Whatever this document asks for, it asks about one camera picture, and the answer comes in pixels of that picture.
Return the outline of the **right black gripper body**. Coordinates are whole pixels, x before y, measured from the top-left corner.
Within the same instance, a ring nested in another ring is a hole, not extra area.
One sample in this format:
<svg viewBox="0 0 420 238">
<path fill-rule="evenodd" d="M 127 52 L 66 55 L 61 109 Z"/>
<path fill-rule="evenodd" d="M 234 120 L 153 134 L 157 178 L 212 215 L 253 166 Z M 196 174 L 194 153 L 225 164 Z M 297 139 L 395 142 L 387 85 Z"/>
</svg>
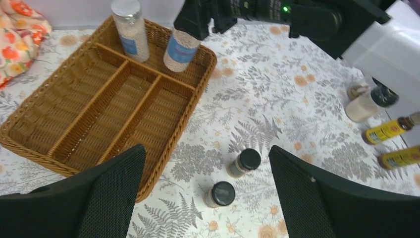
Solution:
<svg viewBox="0 0 420 238">
<path fill-rule="evenodd" d="M 223 34 L 237 23 L 228 0 L 185 0 L 175 21 L 174 28 L 197 40 L 209 36 L 209 24 L 213 21 L 213 33 Z"/>
</svg>

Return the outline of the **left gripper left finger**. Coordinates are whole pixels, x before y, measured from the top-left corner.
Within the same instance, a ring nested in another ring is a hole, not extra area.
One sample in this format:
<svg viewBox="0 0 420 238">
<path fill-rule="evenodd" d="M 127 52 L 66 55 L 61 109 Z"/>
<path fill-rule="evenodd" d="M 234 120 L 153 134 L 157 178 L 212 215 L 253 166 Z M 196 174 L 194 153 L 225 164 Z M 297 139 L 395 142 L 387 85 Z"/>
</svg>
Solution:
<svg viewBox="0 0 420 238">
<path fill-rule="evenodd" d="M 145 161 L 145 148 L 137 144 L 66 179 L 1 196 L 1 237 L 126 237 Z"/>
</svg>

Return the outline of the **blue label pellet jar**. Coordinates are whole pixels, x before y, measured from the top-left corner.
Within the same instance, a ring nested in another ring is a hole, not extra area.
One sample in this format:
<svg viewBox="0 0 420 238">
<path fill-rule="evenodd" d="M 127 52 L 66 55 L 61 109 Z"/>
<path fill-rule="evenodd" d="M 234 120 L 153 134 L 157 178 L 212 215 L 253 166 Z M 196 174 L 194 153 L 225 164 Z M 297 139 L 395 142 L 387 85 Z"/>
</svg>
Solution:
<svg viewBox="0 0 420 238">
<path fill-rule="evenodd" d="M 150 52 L 140 3 L 137 0 L 114 0 L 110 7 L 125 54 L 138 62 L 147 61 Z"/>
<path fill-rule="evenodd" d="M 165 66 L 173 72 L 185 71 L 200 44 L 200 40 L 173 28 L 163 57 Z"/>
</svg>

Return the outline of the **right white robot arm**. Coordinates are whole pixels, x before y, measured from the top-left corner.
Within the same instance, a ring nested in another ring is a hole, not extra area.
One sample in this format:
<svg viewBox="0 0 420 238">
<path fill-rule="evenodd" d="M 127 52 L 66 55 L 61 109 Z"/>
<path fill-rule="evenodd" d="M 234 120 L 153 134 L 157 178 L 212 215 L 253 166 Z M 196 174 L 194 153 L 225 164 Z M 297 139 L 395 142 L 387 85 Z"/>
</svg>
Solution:
<svg viewBox="0 0 420 238">
<path fill-rule="evenodd" d="M 420 106 L 420 9 L 411 0 L 187 0 L 174 28 L 204 40 L 238 19 L 285 24 Z"/>
</svg>

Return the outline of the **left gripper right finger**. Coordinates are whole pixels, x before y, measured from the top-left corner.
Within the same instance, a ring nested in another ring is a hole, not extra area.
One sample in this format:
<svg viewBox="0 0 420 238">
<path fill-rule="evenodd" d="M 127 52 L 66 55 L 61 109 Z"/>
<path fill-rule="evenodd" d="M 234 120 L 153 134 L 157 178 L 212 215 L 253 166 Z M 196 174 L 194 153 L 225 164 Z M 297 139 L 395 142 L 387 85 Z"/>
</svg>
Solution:
<svg viewBox="0 0 420 238">
<path fill-rule="evenodd" d="M 268 157 L 289 237 L 419 237 L 419 197 L 347 180 L 276 145 Z"/>
</svg>

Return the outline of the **black cap grinder bottle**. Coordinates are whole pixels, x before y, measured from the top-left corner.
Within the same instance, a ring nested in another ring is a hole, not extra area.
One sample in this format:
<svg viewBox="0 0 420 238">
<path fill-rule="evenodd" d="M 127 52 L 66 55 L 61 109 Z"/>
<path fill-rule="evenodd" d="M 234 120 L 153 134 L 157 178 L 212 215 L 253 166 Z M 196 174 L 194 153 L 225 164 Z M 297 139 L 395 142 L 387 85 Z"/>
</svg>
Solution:
<svg viewBox="0 0 420 238">
<path fill-rule="evenodd" d="M 363 122 L 395 105 L 398 101 L 399 96 L 395 92 L 386 86 L 378 85 L 353 99 L 345 107 L 345 113 L 350 120 Z"/>
</svg>

